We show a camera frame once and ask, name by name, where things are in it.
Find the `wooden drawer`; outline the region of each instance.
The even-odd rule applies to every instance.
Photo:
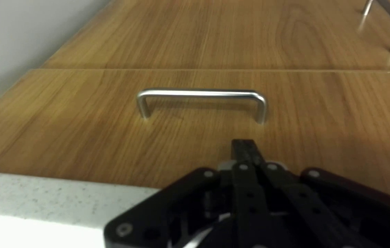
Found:
[[[390,69],[390,16],[362,0],[115,0],[46,67]]]
[[[149,99],[149,87],[251,88],[269,99]],[[0,172],[166,186],[255,139],[298,172],[323,167],[390,193],[390,73],[35,70],[0,99]]]

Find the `cabinet door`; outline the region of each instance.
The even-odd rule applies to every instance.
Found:
[[[114,1],[46,67],[390,69],[390,16],[353,0]]]
[[[145,88],[255,89],[269,102],[149,98]],[[390,193],[390,73],[36,70],[0,100],[0,172],[166,186],[254,139],[291,171],[322,167]]]

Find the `screw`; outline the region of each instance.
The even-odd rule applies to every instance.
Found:
[[[319,178],[320,176],[320,171],[316,171],[316,169],[311,169],[308,172],[308,175],[313,176],[313,178]]]
[[[242,164],[242,165],[239,165],[239,168],[242,169],[242,171],[249,171],[249,165],[247,164]]]
[[[278,164],[268,164],[267,165],[271,171],[278,171]]]
[[[127,237],[131,234],[133,230],[134,230],[134,226],[129,222],[125,222],[120,226],[118,226],[116,233],[120,237]]]
[[[206,178],[213,178],[213,176],[214,176],[214,172],[213,172],[213,171],[206,171],[206,172],[205,172],[205,176],[206,176]]]

